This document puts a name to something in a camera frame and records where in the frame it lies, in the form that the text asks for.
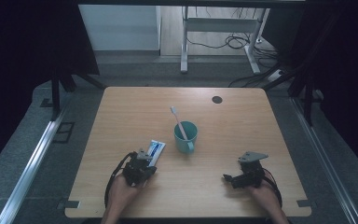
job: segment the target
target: wall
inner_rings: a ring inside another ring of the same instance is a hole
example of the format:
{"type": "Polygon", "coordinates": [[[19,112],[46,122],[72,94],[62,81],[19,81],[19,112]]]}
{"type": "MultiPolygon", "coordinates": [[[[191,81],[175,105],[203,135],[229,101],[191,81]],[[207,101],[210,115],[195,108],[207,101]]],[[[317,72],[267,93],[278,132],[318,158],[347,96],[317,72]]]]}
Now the wall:
{"type": "Polygon", "coordinates": [[[159,50],[160,7],[79,5],[93,50],[159,50]]]}

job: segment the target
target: gray floor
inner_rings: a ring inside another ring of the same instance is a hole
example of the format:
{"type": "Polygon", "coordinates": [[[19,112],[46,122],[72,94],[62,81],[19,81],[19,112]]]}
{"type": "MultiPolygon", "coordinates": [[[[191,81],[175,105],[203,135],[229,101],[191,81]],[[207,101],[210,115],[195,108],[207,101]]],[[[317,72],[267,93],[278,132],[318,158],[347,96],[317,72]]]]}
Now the gray floor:
{"type": "MultiPolygon", "coordinates": [[[[116,56],[97,57],[101,75],[108,86],[227,87],[239,77],[250,76],[249,64],[238,57],[191,57],[188,74],[180,73],[178,57],[116,56]]],[[[77,89],[62,122],[74,123],[69,141],[53,143],[14,223],[98,223],[98,219],[71,219],[62,203],[68,199],[76,171],[90,133],[103,91],[74,77],[77,89]]],[[[324,169],[312,150],[296,110],[287,96],[290,83],[268,91],[268,98],[312,206],[309,217],[290,217],[294,223],[350,223],[343,212],[324,169]]],[[[0,213],[31,157],[50,116],[51,108],[40,107],[50,98],[49,83],[34,90],[34,101],[0,156],[0,213]]],[[[358,209],[358,160],[314,104],[312,119],[324,149],[358,209]]],[[[65,136],[56,134],[57,140],[65,136]]],[[[129,223],[258,223],[254,219],[127,220],[129,223]]]]}

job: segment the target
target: person's hand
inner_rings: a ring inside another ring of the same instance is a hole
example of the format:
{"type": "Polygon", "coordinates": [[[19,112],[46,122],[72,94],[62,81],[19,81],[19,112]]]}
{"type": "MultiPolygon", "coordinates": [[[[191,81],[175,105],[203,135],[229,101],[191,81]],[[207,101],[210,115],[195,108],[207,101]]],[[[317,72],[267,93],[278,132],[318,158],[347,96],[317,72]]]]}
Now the person's hand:
{"type": "MultiPolygon", "coordinates": [[[[268,172],[266,172],[266,177],[272,180],[272,176],[268,172]]],[[[274,224],[289,223],[286,214],[281,209],[274,189],[267,181],[263,180],[258,188],[249,186],[246,189],[251,192],[256,202],[267,211],[274,224]]]]}
{"type": "Polygon", "coordinates": [[[116,224],[121,212],[133,201],[143,186],[144,183],[140,183],[131,187],[122,174],[117,175],[109,190],[109,199],[101,223],[116,224]]]}

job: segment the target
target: toothbrush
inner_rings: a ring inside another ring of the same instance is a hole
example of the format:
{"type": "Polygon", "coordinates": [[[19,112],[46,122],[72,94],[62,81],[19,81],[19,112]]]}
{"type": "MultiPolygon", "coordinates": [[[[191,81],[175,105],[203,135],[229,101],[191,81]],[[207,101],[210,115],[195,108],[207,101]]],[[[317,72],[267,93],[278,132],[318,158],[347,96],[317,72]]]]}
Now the toothbrush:
{"type": "Polygon", "coordinates": [[[180,132],[182,133],[182,136],[185,138],[185,140],[187,140],[187,135],[185,133],[185,130],[183,129],[183,126],[182,126],[182,123],[180,122],[177,114],[176,114],[176,109],[174,106],[171,106],[171,111],[172,113],[175,115],[175,118],[176,118],[176,122],[178,123],[178,126],[179,126],[179,129],[180,129],[180,132]]]}

